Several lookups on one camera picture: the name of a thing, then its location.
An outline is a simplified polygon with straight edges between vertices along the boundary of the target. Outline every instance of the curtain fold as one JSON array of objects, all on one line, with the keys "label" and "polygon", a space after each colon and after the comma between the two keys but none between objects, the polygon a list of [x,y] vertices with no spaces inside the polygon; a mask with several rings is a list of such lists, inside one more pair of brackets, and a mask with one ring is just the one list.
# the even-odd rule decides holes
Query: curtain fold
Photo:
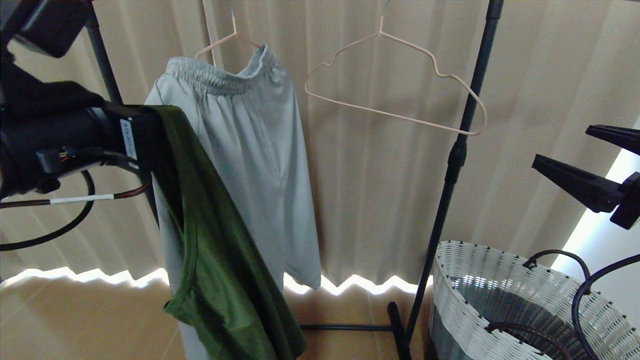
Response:
[{"label": "curtain fold", "polygon": [[[381,284],[417,282],[455,134],[310,98],[303,84],[318,63],[374,33],[384,1],[233,1],[239,31],[266,43],[296,85],[307,141],[324,276],[352,274]],[[385,31],[432,51],[441,72],[470,82],[488,1],[391,1]],[[193,56],[232,32],[227,1],[95,1],[111,64],[126,103],[142,103],[173,56]],[[590,124],[630,127],[640,114],[640,3],[506,2],[481,98],[489,124],[469,138],[443,240],[463,240],[529,256],[561,248],[584,207],[531,169],[536,153],[604,175],[619,149],[590,138]],[[60,60],[10,49],[44,81],[70,79],[105,97],[85,31]],[[239,40],[214,51],[237,72],[253,49]],[[211,54],[203,61],[212,62]],[[310,88],[333,99],[438,124],[460,124],[466,93],[433,74],[431,60],[384,38],[341,54]],[[476,113],[476,123],[481,114]],[[99,193],[134,188],[117,168],[94,168]],[[70,176],[53,197],[86,191]],[[41,195],[28,194],[26,199]],[[2,212],[0,241],[61,227],[81,204]],[[4,252],[0,276],[68,266],[130,271],[163,266],[158,230],[143,197],[99,202],[76,230],[32,249]]]}]

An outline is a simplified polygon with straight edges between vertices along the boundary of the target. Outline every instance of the black basket handle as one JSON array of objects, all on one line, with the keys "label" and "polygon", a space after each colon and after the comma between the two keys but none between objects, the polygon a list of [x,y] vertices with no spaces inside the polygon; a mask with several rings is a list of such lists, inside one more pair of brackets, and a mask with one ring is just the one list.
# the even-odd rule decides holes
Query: black basket handle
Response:
[{"label": "black basket handle", "polygon": [[[563,251],[563,250],[544,250],[541,251],[537,254],[534,254],[533,256],[531,256],[529,258],[529,260],[525,261],[524,264],[522,264],[522,266],[527,267],[527,268],[534,268],[536,266],[538,266],[538,263],[536,262],[536,260],[538,260],[539,257],[544,256],[544,255],[549,255],[549,254],[560,254],[560,255],[565,255],[568,256],[569,258],[572,258],[574,260],[576,260],[578,262],[578,264],[580,264],[580,267],[582,268],[582,272],[584,273],[584,279],[589,279],[591,277],[591,273],[589,272],[589,268],[587,267],[587,264],[585,264],[584,260],[582,260],[580,258],[580,256],[572,253],[572,252],[567,252],[567,251]],[[587,289],[587,292],[585,292],[586,295],[589,295],[591,293],[591,287],[589,287]]]},{"label": "black basket handle", "polygon": [[562,356],[564,357],[565,360],[571,360],[571,354],[569,354],[569,350],[567,350],[561,343],[560,341],[557,341],[556,339],[550,338],[547,335],[544,335],[542,332],[537,331],[536,329],[526,326],[526,325],[520,325],[519,323],[511,323],[511,322],[492,322],[489,323],[489,325],[487,325],[485,327],[485,329],[488,332],[492,332],[494,330],[504,330],[504,329],[510,329],[510,330],[518,330],[518,331],[524,331],[524,332],[528,332],[529,334],[533,334],[541,339],[546,340],[548,343],[550,343],[551,345],[553,345],[554,348],[556,348],[557,351],[560,352],[560,354],[562,354]]}]

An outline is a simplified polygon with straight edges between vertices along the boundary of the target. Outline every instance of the green fabric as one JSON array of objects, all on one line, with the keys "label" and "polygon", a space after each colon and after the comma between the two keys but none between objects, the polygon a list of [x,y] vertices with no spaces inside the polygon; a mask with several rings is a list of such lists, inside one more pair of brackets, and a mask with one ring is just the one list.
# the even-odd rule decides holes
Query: green fabric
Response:
[{"label": "green fabric", "polygon": [[164,124],[157,182],[181,238],[184,268],[164,310],[193,326],[215,360],[289,360],[302,331],[182,110],[149,106]]}]

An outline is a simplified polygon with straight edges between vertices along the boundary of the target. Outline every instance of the elastic waistband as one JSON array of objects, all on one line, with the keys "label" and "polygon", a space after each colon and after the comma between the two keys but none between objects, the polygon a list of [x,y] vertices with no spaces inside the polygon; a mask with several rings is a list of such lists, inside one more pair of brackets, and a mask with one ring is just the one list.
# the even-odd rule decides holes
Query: elastic waistband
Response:
[{"label": "elastic waistband", "polygon": [[271,72],[275,64],[271,50],[263,45],[253,54],[249,64],[237,74],[183,56],[171,58],[166,65],[166,73],[212,95],[236,95],[260,81]]}]

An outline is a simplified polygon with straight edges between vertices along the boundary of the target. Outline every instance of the white wicker basket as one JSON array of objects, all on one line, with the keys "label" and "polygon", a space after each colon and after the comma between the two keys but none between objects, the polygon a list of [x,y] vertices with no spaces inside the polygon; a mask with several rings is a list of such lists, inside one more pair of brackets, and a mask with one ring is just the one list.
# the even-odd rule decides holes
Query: white wicker basket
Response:
[{"label": "white wicker basket", "polygon": [[[587,359],[571,321],[580,284],[544,266],[524,267],[525,261],[469,243],[439,244],[430,333],[440,360],[563,358],[530,334],[520,334],[523,342],[507,332],[489,333],[490,322],[527,325],[561,343],[572,359]],[[640,359],[640,336],[601,294],[582,299],[580,323],[600,360]]]}]

